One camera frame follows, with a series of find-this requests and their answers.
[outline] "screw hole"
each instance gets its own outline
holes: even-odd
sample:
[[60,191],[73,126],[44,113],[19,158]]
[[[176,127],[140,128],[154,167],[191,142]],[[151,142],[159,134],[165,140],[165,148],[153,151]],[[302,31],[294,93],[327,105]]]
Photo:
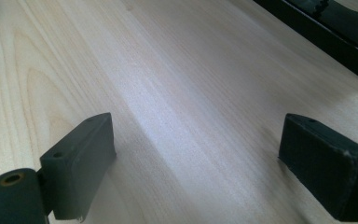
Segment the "screw hole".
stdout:
[[12,186],[19,183],[23,178],[24,178],[24,173],[9,175],[1,180],[1,185],[4,187]]
[[56,152],[56,153],[53,154],[53,157],[54,157],[54,158],[59,158],[59,157],[61,157],[61,156],[62,156],[62,153],[61,153],[61,152]]

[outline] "round hole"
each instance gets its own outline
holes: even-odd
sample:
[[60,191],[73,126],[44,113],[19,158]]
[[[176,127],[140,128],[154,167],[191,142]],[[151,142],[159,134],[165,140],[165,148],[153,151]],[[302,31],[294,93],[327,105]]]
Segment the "round hole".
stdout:
[[24,173],[16,173],[8,175],[1,180],[1,185],[4,187],[12,186],[19,183],[24,178]]
[[61,156],[62,156],[62,153],[61,153],[61,152],[56,152],[56,153],[53,154],[53,157],[54,157],[54,158],[59,158],[59,157],[61,157]]

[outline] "wooden table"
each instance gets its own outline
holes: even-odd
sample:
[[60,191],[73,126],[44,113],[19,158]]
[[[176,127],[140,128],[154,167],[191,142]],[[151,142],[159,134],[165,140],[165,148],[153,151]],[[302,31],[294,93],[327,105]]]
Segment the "wooden table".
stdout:
[[336,223],[277,156],[289,112],[358,142],[358,76],[253,1],[0,1],[0,174],[103,112],[86,223]]

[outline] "black object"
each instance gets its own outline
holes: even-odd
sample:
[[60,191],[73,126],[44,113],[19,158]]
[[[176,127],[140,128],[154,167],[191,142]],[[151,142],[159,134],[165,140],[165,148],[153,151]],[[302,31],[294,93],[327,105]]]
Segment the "black object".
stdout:
[[358,144],[322,123],[288,114],[279,158],[337,220],[358,221]]
[[41,158],[42,168],[0,175],[0,224],[84,220],[116,156],[109,113],[86,119]]
[[255,0],[358,75],[358,12],[329,0]]

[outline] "wooden surface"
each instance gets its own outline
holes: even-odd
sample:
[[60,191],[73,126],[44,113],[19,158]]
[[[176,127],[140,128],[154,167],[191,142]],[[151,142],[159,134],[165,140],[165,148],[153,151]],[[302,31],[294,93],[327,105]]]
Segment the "wooden surface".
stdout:
[[336,223],[277,156],[288,112],[358,142],[358,77],[252,1],[0,1],[0,174],[103,112],[86,223]]

